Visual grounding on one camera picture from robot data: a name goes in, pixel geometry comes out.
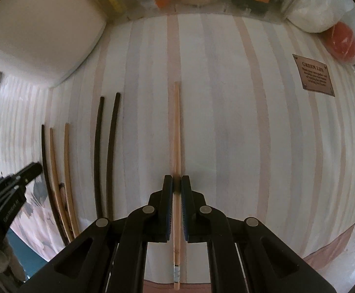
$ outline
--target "round metal bolt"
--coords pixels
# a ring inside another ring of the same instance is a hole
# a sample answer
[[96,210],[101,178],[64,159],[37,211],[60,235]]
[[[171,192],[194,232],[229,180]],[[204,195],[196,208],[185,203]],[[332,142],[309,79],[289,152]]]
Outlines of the round metal bolt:
[[96,226],[98,227],[105,227],[108,224],[108,220],[106,218],[100,218],[96,220]]
[[201,212],[202,214],[209,214],[209,213],[211,213],[211,207],[209,207],[209,206],[202,206],[202,207],[200,208],[200,212]]
[[155,211],[155,208],[153,206],[145,206],[142,208],[142,211],[146,214],[151,214],[152,212]]
[[245,222],[250,227],[256,227],[257,225],[259,225],[259,221],[253,217],[249,217]]

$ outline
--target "red object in plastic bag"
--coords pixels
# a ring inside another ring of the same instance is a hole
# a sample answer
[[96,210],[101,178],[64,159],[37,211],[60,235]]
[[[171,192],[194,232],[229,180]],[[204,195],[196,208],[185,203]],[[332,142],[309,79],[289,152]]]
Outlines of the red object in plastic bag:
[[324,45],[332,56],[342,62],[355,63],[355,36],[349,26],[338,22],[324,31],[322,37]]

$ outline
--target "brown label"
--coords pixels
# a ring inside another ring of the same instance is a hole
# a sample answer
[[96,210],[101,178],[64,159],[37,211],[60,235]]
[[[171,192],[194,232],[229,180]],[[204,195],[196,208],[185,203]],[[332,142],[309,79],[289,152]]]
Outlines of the brown label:
[[326,64],[294,54],[293,57],[296,61],[304,89],[335,97]]

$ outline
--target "white container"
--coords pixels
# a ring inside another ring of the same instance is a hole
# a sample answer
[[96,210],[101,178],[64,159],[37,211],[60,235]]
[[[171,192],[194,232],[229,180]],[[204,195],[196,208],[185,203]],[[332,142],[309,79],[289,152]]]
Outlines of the white container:
[[54,87],[89,55],[105,25],[88,0],[0,0],[0,71]]

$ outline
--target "clear plastic bag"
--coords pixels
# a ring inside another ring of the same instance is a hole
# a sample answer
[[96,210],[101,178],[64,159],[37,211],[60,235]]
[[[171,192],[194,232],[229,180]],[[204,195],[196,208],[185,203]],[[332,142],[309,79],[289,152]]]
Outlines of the clear plastic bag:
[[355,5],[333,27],[321,33],[321,37],[336,59],[355,64]]
[[353,0],[300,0],[288,19],[303,31],[320,33],[338,23],[353,6]]

